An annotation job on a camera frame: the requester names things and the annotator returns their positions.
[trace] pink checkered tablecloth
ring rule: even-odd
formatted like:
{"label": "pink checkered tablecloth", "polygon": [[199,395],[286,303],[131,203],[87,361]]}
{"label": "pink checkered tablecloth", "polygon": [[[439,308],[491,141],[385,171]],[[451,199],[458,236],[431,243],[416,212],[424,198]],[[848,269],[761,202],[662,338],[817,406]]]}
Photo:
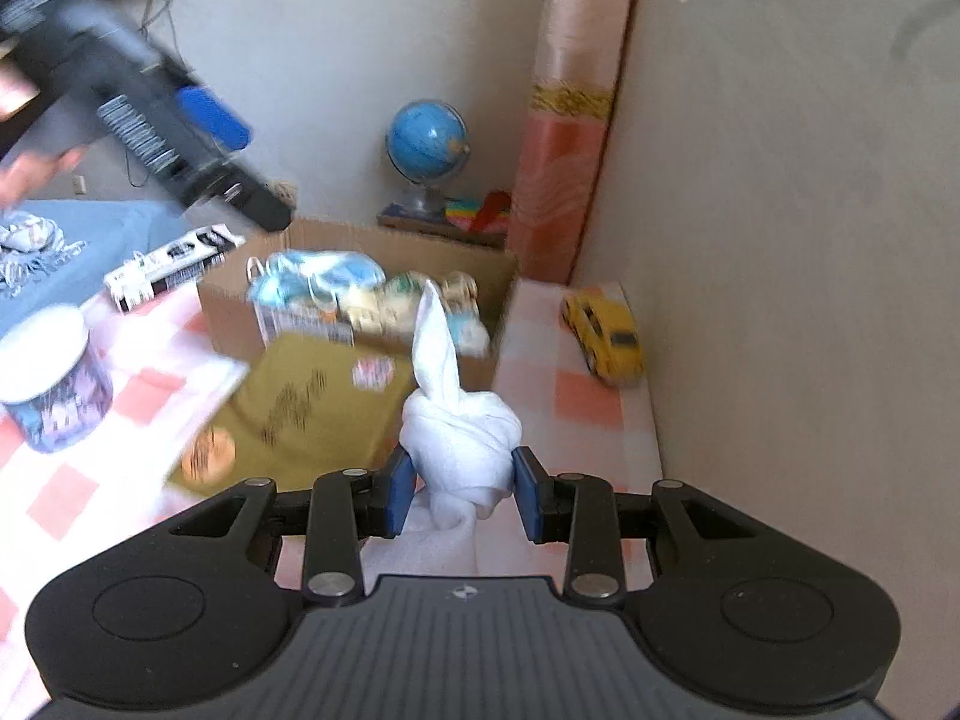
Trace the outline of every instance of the pink checkered tablecloth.
{"label": "pink checkered tablecloth", "polygon": [[[559,287],[523,282],[508,318],[494,388],[523,422],[524,443],[551,473],[584,471],[646,493],[661,475],[646,383],[612,391],[587,374],[560,322]],[[247,371],[213,352],[196,289],[185,286],[126,317],[104,295],[83,308],[110,370],[114,404],[78,445],[41,455],[0,410],[0,717],[30,717],[46,700],[23,635],[32,597],[54,576],[188,505],[164,487],[181,451]],[[565,546],[536,547],[517,508],[481,524],[483,574],[547,574],[560,582]],[[277,581],[298,586],[302,544],[287,539]],[[649,567],[624,542],[628,581]]]}

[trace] white towel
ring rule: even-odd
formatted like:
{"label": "white towel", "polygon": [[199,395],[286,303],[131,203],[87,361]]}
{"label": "white towel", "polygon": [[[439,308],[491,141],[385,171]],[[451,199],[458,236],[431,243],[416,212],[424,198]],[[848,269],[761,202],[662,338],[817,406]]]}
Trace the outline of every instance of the white towel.
{"label": "white towel", "polygon": [[414,374],[419,389],[403,407],[400,444],[424,489],[414,496],[403,533],[372,538],[362,560],[367,589],[381,574],[475,576],[475,531],[511,493],[511,452],[521,427],[492,392],[460,389],[457,356],[436,285],[416,312]]}
{"label": "white towel", "polygon": [[83,241],[68,244],[49,218],[0,209],[0,300],[16,298],[27,284],[45,278],[85,246]]}

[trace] yellow toy car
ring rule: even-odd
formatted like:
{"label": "yellow toy car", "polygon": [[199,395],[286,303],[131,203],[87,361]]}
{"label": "yellow toy car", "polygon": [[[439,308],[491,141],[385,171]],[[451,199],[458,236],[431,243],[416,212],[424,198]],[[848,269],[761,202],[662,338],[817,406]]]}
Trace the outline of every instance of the yellow toy car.
{"label": "yellow toy car", "polygon": [[624,304],[595,293],[570,293],[560,316],[568,324],[593,375],[607,384],[630,384],[643,374],[634,315]]}

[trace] cardboard box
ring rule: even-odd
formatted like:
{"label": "cardboard box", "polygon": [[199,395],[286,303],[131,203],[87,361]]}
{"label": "cardboard box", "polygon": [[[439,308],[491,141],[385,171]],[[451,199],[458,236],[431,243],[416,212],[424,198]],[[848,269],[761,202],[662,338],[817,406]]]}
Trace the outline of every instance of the cardboard box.
{"label": "cardboard box", "polygon": [[[491,350],[482,359],[459,357],[460,382],[467,391],[486,391],[500,355],[500,342],[512,290],[518,276],[517,257],[510,252],[442,241],[412,233],[320,220],[295,220],[275,235],[254,237],[227,255],[224,264],[205,274],[198,285],[200,304],[213,341],[221,354],[255,362],[265,347],[260,321],[247,302],[247,264],[266,260],[275,251],[358,251],[376,260],[392,278],[419,271],[440,281],[450,271],[464,271],[477,282],[480,319],[491,335]],[[356,343],[387,352],[410,354],[410,343],[354,333]]]}

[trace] white lid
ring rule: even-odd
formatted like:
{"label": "white lid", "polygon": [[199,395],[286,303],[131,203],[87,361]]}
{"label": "white lid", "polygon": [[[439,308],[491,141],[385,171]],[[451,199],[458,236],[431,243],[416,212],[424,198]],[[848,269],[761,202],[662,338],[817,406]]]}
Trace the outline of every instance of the white lid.
{"label": "white lid", "polygon": [[25,403],[70,372],[90,333],[76,306],[51,306],[0,338],[0,403]]}

